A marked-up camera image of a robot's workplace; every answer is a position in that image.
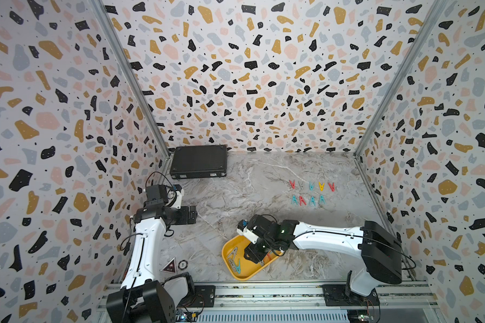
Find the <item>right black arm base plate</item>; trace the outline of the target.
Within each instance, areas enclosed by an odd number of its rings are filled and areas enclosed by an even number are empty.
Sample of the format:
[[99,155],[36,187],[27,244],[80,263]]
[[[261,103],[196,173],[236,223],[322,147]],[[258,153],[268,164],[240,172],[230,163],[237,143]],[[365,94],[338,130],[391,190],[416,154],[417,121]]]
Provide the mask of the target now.
[[375,290],[373,290],[369,296],[361,296],[350,291],[349,286],[343,284],[325,284],[322,285],[321,288],[322,296],[327,307],[366,307],[379,305],[379,299]]

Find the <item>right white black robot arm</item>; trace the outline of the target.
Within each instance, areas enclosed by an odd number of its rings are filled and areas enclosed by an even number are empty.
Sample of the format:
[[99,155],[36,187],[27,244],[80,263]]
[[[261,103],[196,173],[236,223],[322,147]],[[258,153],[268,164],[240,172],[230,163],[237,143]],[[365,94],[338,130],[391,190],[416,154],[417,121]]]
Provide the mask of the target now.
[[255,264],[272,253],[277,257],[288,250],[325,250],[361,260],[363,267],[347,275],[344,295],[351,302],[373,295],[381,284],[399,285],[403,281],[401,244],[376,222],[358,227],[314,226],[297,220],[281,223],[266,215],[241,220],[237,233],[249,240],[244,257]]

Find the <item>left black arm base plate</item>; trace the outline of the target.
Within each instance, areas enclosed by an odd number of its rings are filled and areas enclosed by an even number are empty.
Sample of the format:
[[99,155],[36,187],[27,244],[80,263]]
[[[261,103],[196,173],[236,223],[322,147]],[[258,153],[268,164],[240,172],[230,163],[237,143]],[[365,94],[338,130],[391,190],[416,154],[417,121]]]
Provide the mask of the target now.
[[193,292],[179,302],[179,308],[213,308],[216,296],[215,285],[196,285]]

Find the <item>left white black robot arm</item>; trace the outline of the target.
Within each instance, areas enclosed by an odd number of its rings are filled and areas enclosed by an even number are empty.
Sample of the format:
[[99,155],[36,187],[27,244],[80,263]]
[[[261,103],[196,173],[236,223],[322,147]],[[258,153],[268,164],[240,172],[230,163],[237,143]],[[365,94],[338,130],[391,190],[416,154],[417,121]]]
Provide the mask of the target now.
[[133,216],[135,244],[121,289],[108,295],[106,311],[112,322],[175,322],[176,308],[195,295],[188,273],[160,278],[161,243],[168,228],[194,224],[192,207],[143,207]]

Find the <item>yellow plastic storage box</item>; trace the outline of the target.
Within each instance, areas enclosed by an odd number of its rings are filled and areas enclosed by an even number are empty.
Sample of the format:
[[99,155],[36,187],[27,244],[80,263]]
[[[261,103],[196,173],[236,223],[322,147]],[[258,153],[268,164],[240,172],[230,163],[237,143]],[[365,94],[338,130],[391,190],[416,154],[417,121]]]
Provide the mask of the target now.
[[[255,264],[251,261],[244,259],[244,250],[248,246],[248,244],[249,241],[244,236],[236,236],[226,242],[222,249],[222,259],[225,262],[228,270],[230,271],[230,274],[238,281],[247,281],[277,259],[277,257],[272,257],[272,254],[266,256],[264,258],[264,262],[260,262],[259,264]],[[238,259],[241,261],[241,274],[239,275],[233,272],[227,259],[228,253],[234,247],[238,248],[237,259],[235,261],[237,261]]]

